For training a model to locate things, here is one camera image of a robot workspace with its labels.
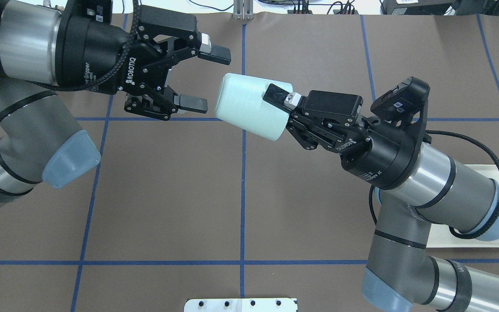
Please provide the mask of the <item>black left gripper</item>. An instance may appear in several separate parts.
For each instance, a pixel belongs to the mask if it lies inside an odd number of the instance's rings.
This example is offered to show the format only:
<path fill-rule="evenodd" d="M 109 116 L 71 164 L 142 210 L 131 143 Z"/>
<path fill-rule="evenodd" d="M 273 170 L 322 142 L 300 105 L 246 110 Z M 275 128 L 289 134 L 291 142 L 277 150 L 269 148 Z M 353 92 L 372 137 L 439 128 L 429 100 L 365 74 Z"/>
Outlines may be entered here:
<path fill-rule="evenodd" d="M 110 24 L 109 0 L 69 0 L 57 37 L 57 84 L 76 87 L 91 83 L 111 71 L 119 61 L 130 34 Z M 177 94 L 168 76 L 180 61 L 198 58 L 230 65 L 230 48 L 213 44 L 200 34 L 195 16 L 142 5 L 133 43 L 122 65 L 92 91 L 127 94 L 126 112 L 169 120 L 172 114 L 207 113 L 202 97 Z"/>

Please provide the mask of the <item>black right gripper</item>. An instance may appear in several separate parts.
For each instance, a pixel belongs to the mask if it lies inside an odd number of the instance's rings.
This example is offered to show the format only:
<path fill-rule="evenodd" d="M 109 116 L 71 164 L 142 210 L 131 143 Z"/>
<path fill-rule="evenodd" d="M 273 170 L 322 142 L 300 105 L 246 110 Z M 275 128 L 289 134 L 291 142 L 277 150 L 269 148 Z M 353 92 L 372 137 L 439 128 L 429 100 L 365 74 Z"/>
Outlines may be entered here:
<path fill-rule="evenodd" d="M 302 96 L 269 84 L 262 99 L 289 114 L 286 128 L 306 150 L 323 147 L 342 168 L 379 189 L 404 183 L 418 162 L 426 107 L 410 123 L 363 117 L 361 96 L 313 90 Z"/>

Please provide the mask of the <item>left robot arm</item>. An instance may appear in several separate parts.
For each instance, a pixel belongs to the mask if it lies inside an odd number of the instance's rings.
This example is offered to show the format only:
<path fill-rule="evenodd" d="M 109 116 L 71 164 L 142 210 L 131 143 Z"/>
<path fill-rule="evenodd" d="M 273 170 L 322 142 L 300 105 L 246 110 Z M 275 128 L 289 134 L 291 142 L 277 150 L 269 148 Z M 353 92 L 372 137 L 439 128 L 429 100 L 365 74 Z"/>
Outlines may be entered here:
<path fill-rule="evenodd" d="M 207 112 L 206 99 L 168 85 L 169 73 L 192 57 L 229 65 L 230 50 L 199 32 L 193 15 L 135 0 L 127 32 L 111 24 L 112 6 L 0 0 L 0 207 L 41 182 L 61 188 L 99 164 L 99 149 L 58 91 L 124 91 L 127 112 L 160 120 Z"/>

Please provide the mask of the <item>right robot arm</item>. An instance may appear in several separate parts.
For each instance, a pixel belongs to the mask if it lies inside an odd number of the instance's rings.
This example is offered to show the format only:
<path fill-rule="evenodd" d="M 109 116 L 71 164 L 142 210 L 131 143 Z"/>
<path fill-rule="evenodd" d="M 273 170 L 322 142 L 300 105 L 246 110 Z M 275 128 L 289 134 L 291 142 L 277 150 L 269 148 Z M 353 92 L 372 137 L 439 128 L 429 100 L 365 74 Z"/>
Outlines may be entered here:
<path fill-rule="evenodd" d="M 330 91 L 307 96 L 267 84 L 263 100 L 289 113 L 287 130 L 307 150 L 337 153 L 347 172 L 378 192 L 380 212 L 362 295 L 385 312 L 413 304 L 439 312 L 499 312 L 499 276 L 426 254 L 432 224 L 460 239 L 499 239 L 499 181 L 432 148 L 426 130 L 428 83 L 410 77 L 360 114 L 362 97 Z M 487 146 L 463 136 L 499 160 Z"/>

